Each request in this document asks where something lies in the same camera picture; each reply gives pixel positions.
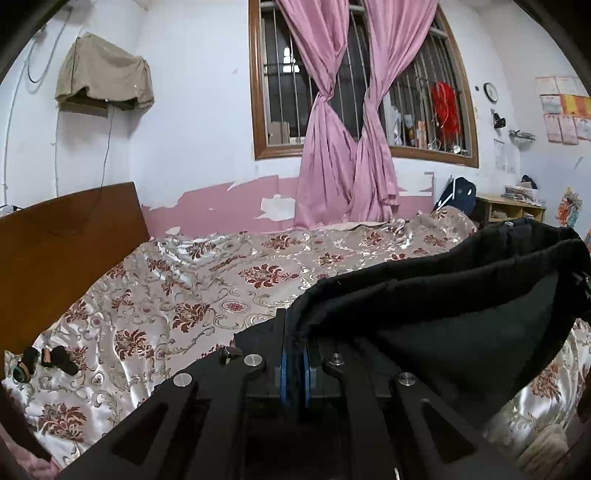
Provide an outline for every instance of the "white wall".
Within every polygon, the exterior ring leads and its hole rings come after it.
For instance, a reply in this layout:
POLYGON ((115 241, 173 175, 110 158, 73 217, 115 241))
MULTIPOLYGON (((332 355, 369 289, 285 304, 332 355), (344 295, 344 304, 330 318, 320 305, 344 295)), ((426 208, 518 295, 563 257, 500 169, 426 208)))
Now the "white wall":
MULTIPOLYGON (((109 120, 76 113, 60 112, 54 99, 57 76, 68 50, 79 34, 95 33, 130 52, 139 39, 145 11, 133 0, 97 0, 90 9, 73 11, 47 75, 38 89, 26 72, 16 97, 8 138, 6 179, 7 201, 26 207, 55 196, 55 143, 57 129, 57 178, 59 194, 67 194, 100 185, 107 148, 109 120)), ((60 11, 47 25, 47 36, 35 46, 31 57, 31 75, 42 74, 59 31, 67 18, 60 11)), ((0 162, 4 157, 10 104, 33 41, 21 52, 8 76, 0 85, 0 162)), ((129 118, 117 111, 105 184, 128 181, 129 118)))
MULTIPOLYGON (((514 114, 502 64, 478 14, 458 0, 441 0, 464 57, 470 85, 493 82, 508 128, 514 114)), ((254 160, 249 84, 248 2, 163 0, 147 14, 137 54, 151 66, 156 103, 130 146, 139 199, 172 207, 187 191, 267 175, 296 177, 299 158, 254 160)), ((436 173, 436 195, 450 175, 466 176, 480 191, 500 193, 515 175, 494 170, 491 104, 472 91, 478 109, 480 169, 430 161, 394 160, 398 171, 436 173)), ((502 140, 512 147, 505 129, 502 140)))
POLYGON ((550 35, 512 2, 501 3, 480 12, 482 24, 503 62, 511 87, 518 128, 536 135, 536 142, 521 154, 523 173, 538 184, 548 208, 546 221, 554 218, 566 187, 572 187, 583 199, 583 210, 575 229, 587 234, 591 227, 591 142, 561 145, 548 142, 535 78, 576 76, 576 73, 550 35), (574 167, 580 157, 583 160, 574 167))

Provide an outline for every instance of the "metal window grille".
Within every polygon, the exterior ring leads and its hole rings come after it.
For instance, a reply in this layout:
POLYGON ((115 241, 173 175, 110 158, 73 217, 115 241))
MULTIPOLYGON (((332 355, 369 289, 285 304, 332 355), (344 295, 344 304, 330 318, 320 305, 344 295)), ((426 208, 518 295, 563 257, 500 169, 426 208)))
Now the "metal window grille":
MULTIPOLYGON (((303 144, 313 102, 318 93, 306 72, 298 48, 281 11, 274 1, 261 1, 261 51, 264 74, 265 127, 268 145, 303 144)), ((369 41, 365 9, 360 0, 350 0, 349 41, 339 68, 335 95, 330 106, 358 141, 363 127, 363 99, 369 82, 369 41)), ((380 108, 380 116, 391 146, 419 147, 419 122, 424 122, 423 148, 470 156, 466 105, 456 79, 447 46, 447 34, 438 19, 431 26, 419 54, 392 84, 380 108), (435 82, 448 84, 454 93, 459 132, 446 139, 440 132, 431 90, 435 82), (401 122, 395 121, 396 115, 401 122), (404 127, 411 115, 414 132, 404 127)))

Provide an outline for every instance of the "pink curtain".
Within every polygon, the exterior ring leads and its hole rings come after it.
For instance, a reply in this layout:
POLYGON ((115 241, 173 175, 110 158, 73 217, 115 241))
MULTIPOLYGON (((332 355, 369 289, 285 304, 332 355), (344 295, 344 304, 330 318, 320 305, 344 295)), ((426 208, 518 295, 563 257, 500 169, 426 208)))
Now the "pink curtain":
POLYGON ((398 185, 378 108, 395 78, 423 45, 436 8, 437 0, 365 0, 371 76, 363 104, 363 130, 357 147, 350 220, 392 218, 398 185))
POLYGON ((319 88, 301 158, 295 226, 347 219, 356 144, 328 101, 347 47, 349 0, 278 0, 308 74, 319 88))

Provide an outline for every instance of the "bed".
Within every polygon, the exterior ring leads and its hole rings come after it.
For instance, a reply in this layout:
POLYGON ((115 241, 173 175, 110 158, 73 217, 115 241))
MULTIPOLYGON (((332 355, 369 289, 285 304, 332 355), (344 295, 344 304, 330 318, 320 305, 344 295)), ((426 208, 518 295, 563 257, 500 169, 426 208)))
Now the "bed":
MULTIPOLYGON (((273 318, 276 308, 288 307, 318 280, 444 252, 476 231, 450 207, 409 222, 149 240, 133 184, 13 215, 4 225, 0 220, 5 248, 17 252, 9 264, 13 276, 0 281, 8 293, 5 318, 22 321, 4 320, 2 384, 61 466, 156 385, 228 345, 236 332, 273 318), (29 383, 16 383, 15 354, 30 344, 65 346, 79 373, 38 366, 29 383)), ((546 427, 566 429, 591 366, 590 345, 589 327, 578 321, 554 362, 483 434, 519 459, 546 427)))

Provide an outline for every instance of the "dark blue backpack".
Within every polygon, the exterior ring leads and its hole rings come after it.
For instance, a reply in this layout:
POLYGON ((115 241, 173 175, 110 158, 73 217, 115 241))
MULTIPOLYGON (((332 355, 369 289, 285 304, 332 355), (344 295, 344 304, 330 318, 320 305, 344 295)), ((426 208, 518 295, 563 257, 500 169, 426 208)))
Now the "dark blue backpack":
POLYGON ((433 211, 443 206, 452 206, 470 215, 476 206, 476 185, 464 177, 454 179, 441 194, 433 211))

